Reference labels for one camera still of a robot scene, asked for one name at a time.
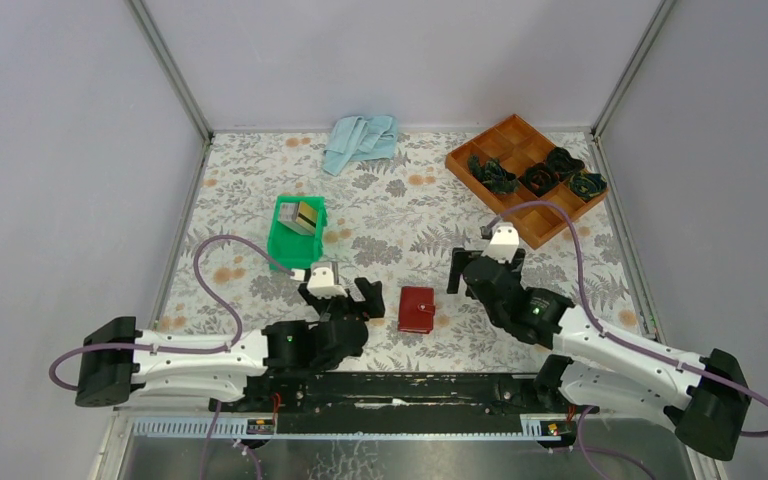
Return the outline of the red leather card holder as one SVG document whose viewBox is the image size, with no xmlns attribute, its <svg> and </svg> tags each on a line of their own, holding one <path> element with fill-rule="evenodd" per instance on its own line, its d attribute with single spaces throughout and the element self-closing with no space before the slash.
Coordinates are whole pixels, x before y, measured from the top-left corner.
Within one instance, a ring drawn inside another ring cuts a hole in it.
<svg viewBox="0 0 768 480">
<path fill-rule="evenodd" d="M 400 292 L 397 330 L 428 334 L 434 327 L 435 293 L 430 287 L 404 286 Z"/>
</svg>

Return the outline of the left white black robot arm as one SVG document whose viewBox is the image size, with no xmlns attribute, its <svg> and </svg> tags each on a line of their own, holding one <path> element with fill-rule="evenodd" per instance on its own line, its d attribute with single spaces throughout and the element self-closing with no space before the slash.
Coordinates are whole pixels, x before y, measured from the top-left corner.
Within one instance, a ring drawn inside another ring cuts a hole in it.
<svg viewBox="0 0 768 480">
<path fill-rule="evenodd" d="M 137 330 L 132 317 L 116 318 L 86 337 L 79 350 L 75 403 L 99 408 L 138 397 L 192 397 L 259 410 L 271 388 L 262 377 L 320 374 L 362 355 L 367 323 L 383 317 L 386 306 L 379 281 L 358 277 L 353 290 L 360 298 L 319 279 L 302 283 L 298 292 L 317 321 L 280 321 L 240 340 L 159 335 Z"/>
</svg>

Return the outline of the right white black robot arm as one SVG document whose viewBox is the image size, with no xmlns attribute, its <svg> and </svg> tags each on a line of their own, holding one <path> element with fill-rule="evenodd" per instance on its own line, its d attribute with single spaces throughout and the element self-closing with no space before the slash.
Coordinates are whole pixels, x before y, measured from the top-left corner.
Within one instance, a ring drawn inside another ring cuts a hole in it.
<svg viewBox="0 0 768 480">
<path fill-rule="evenodd" d="M 543 410 L 567 404 L 618 410 L 665 428 L 703 455 L 733 459 L 751 400 L 730 353 L 700 355 L 613 325 L 595 327 L 570 298 L 522 286 L 520 266 L 456 247 L 448 293 L 461 284 L 494 327 L 550 350 L 533 386 Z"/>
</svg>

